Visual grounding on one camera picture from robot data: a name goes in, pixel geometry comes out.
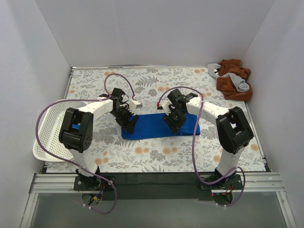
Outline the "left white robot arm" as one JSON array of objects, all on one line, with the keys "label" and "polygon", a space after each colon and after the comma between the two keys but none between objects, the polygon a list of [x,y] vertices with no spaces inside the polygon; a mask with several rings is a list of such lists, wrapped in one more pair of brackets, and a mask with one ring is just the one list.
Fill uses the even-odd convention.
[{"label": "left white robot arm", "polygon": [[72,153],[75,163],[80,165],[76,172],[80,177],[85,177],[85,185],[91,190],[98,189],[101,184],[101,178],[96,175],[98,165],[88,152],[93,140],[94,121],[111,114],[123,130],[133,133],[139,118],[134,111],[142,108],[142,103],[134,99],[124,102],[124,96],[122,89],[114,88],[110,95],[102,94],[99,101],[80,108],[68,108],[65,112],[59,141]]}]

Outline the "blue towel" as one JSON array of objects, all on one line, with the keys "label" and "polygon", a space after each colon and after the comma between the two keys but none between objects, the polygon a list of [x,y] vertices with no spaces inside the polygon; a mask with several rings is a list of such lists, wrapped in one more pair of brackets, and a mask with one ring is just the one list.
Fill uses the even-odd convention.
[{"label": "blue towel", "polygon": [[134,127],[134,132],[129,133],[126,130],[121,129],[121,136],[123,139],[126,140],[143,140],[162,137],[193,135],[195,123],[197,120],[196,115],[187,114],[186,123],[179,129],[177,133],[172,133],[170,127],[163,120],[164,116],[164,113],[139,115],[139,118],[136,121]]},{"label": "blue towel", "polygon": [[79,130],[80,129],[80,124],[72,124],[72,128]]}]

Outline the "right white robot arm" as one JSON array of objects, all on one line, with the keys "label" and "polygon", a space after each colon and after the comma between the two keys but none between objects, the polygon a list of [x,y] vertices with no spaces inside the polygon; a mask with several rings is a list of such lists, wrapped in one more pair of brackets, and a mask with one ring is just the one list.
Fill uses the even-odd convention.
[{"label": "right white robot arm", "polygon": [[185,123],[186,115],[195,115],[197,119],[204,119],[213,124],[218,133],[219,143],[223,149],[220,162],[215,172],[208,179],[198,176],[198,180],[205,185],[217,185],[221,189],[227,188],[235,176],[238,160],[243,150],[253,139],[254,133],[240,107],[224,108],[203,100],[203,95],[196,89],[192,93],[183,95],[180,87],[173,87],[166,92],[168,101],[158,100],[157,108],[165,112],[163,120],[173,133],[176,133]]}]

